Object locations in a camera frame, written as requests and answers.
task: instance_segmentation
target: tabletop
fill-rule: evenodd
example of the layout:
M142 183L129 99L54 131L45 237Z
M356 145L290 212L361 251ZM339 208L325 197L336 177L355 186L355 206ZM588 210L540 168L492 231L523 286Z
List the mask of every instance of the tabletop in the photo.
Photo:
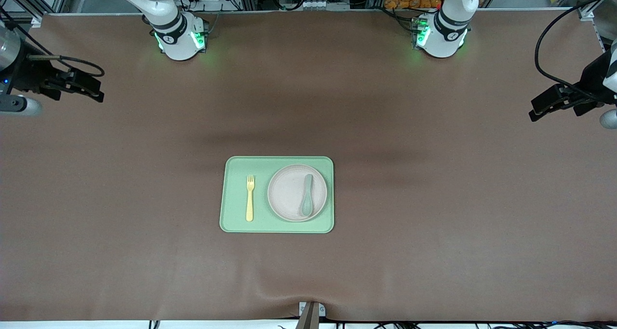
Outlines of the tabletop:
M447 59L379 12L224 14L185 62L139 17L44 17L105 101L0 119L1 318L614 319L617 134L604 109L527 116L559 13L478 12ZM577 81L600 53L572 15L540 60ZM246 155L332 158L332 232L223 232Z

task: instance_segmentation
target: fork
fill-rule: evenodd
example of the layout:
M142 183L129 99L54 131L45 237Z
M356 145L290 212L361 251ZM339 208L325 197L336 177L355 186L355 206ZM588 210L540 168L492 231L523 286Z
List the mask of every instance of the fork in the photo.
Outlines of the fork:
M249 175L246 178L246 190L249 191L248 200L246 202L246 221L253 221L253 189L255 189L255 177Z

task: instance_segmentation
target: plate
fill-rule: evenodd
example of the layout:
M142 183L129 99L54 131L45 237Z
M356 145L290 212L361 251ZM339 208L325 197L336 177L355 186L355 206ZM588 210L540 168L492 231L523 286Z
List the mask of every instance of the plate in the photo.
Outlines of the plate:
M304 177L309 173L313 175L311 191L313 213L304 216L300 212L300 206L304 199ZM285 221L303 222L312 219L322 211L327 196L328 188L326 188L326 181L322 174L315 168L304 164L295 164L280 169L268 185L268 202L274 212Z

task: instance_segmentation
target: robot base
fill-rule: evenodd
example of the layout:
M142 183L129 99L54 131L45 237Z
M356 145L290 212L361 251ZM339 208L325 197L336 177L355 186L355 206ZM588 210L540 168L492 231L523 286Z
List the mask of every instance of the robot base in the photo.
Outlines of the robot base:
M434 19L438 17L436 13L425 13L419 16L417 20L417 29L419 33L414 34L414 45L417 48L421 48L426 53L437 58L450 57L458 48L463 46L465 35L467 30L455 41L447 41L443 35L441 35L435 26Z
M187 30L175 44L165 43L157 36L161 53L165 53L174 61L185 61L195 54L204 53L208 41L208 24L192 13L182 13L182 15L187 18Z

